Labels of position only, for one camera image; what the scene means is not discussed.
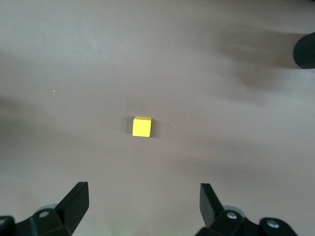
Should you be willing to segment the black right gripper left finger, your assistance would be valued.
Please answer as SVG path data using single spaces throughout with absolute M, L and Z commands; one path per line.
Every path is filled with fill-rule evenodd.
M 89 208 L 87 182 L 78 182 L 55 206 L 41 208 L 28 219 L 15 222 L 14 217 L 0 217 L 2 236 L 71 236 Z

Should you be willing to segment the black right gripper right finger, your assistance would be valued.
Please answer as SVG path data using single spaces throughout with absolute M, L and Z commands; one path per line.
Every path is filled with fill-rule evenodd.
M 212 186 L 200 185 L 199 208 L 205 224 L 198 236 L 295 236 L 297 233 L 277 218 L 262 218 L 258 224 L 250 221 L 236 207 L 224 207 Z

